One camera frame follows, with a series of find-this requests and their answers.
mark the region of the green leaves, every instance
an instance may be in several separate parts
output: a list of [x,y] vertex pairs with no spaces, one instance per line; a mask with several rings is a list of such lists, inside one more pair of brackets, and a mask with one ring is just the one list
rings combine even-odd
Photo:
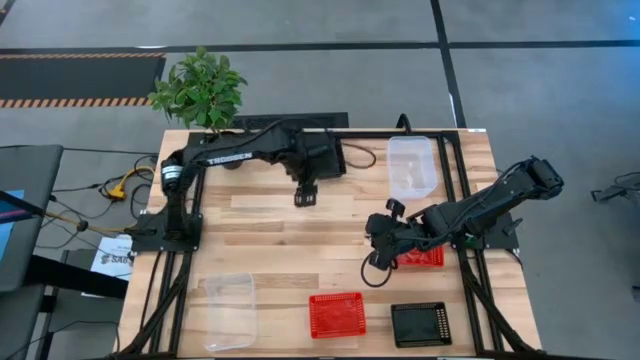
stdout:
[[238,87],[247,81],[231,69],[229,58],[207,53],[199,46],[196,54],[173,65],[168,81],[155,81],[155,91],[149,93],[154,111],[163,111],[169,120],[174,115],[185,127],[192,123],[221,130],[229,126],[242,106]]

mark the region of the plant pot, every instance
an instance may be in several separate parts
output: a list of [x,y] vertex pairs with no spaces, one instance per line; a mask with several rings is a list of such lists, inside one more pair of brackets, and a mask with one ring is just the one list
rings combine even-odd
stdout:
[[234,161],[234,162],[222,164],[222,167],[227,169],[227,170],[235,170],[235,169],[239,168],[240,165],[242,165],[242,161]]

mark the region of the hazard tape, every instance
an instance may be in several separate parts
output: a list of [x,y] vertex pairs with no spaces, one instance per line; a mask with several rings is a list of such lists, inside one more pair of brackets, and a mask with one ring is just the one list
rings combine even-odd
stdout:
[[146,97],[102,99],[0,99],[1,109],[149,105],[151,105],[151,100]]
[[27,54],[0,55],[0,60],[9,59],[114,59],[114,58],[166,58],[167,53],[138,53],[138,54]]

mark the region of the black metal frame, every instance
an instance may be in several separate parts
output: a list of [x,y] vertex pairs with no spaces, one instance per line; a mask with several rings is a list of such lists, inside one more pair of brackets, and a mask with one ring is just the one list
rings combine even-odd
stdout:
[[[388,139],[393,136],[403,136],[403,135],[414,135],[414,136],[425,136],[430,139],[436,140],[438,145],[438,153],[440,156],[441,168],[444,178],[444,185],[447,193],[447,199],[449,201],[455,201],[455,188],[453,186],[453,180],[451,177],[451,168],[449,165],[448,154],[447,154],[447,142],[452,145],[454,158],[457,165],[458,174],[460,177],[460,183],[462,187],[462,195],[463,197],[467,197],[471,195],[469,188],[469,181],[467,178],[466,168],[464,165],[462,148],[460,143],[460,135],[458,130],[440,130],[440,131],[413,131],[411,129],[411,125],[406,119],[406,117],[400,117],[398,123],[396,125],[397,128],[403,128],[404,132],[400,131],[336,131],[334,135],[338,139]],[[202,171],[198,174],[196,180],[195,194],[192,206],[192,214],[199,213],[200,204],[202,202],[202,193],[204,189],[204,177],[205,177],[206,169],[202,169]],[[460,260],[460,271],[462,274],[463,271],[463,262],[467,262],[467,254],[466,248],[458,247],[456,249],[458,253],[458,259]],[[164,273],[162,276],[162,283],[160,285],[160,298],[163,299],[170,288],[171,278],[173,274],[173,267],[175,262],[175,252],[167,253],[167,260],[165,262]],[[491,291],[491,285],[489,282],[489,275],[487,271],[487,265],[484,258],[483,250],[475,250],[474,254],[476,258],[476,265],[478,267],[478,271],[481,279],[481,286],[484,292],[489,296],[491,300],[493,300],[493,295]],[[187,279],[189,276],[189,271],[191,267],[191,258],[192,253],[185,253],[183,257],[183,266],[186,261],[187,268]],[[475,302],[475,295],[473,290],[463,281],[463,288],[465,293],[465,300],[467,304],[467,311],[469,316],[469,324],[471,326],[471,333],[473,337],[474,349],[476,355],[479,355],[484,351],[484,342],[482,338],[482,333],[480,329],[480,320],[478,316],[478,309]],[[162,322],[163,319],[159,322],[157,328],[154,330],[153,336],[151,338],[151,343],[149,347],[148,354],[123,354],[119,355],[119,359],[141,359],[141,358],[158,358],[158,359],[174,359],[177,357],[178,352],[178,344],[180,340],[180,333],[182,329],[182,320],[184,314],[184,306],[186,303],[186,285],[181,288],[178,295],[176,296],[176,306],[174,311],[174,316],[172,320],[172,330],[169,338],[169,349],[167,352],[158,352],[160,345],[160,334],[162,331]],[[502,338],[500,333],[495,325],[495,323],[490,319],[491,326],[491,335],[493,340],[493,349],[496,351],[502,351]]]

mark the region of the red tray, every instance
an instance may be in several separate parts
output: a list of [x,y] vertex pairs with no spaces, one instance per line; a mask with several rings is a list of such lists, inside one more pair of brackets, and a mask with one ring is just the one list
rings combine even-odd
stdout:
[[431,267],[443,267],[444,266],[444,249],[442,246],[438,246],[435,249],[431,249],[427,252],[413,249],[408,253],[398,255],[396,257],[399,265],[420,265]]
[[310,296],[309,314],[311,337],[314,339],[367,333],[361,293]]

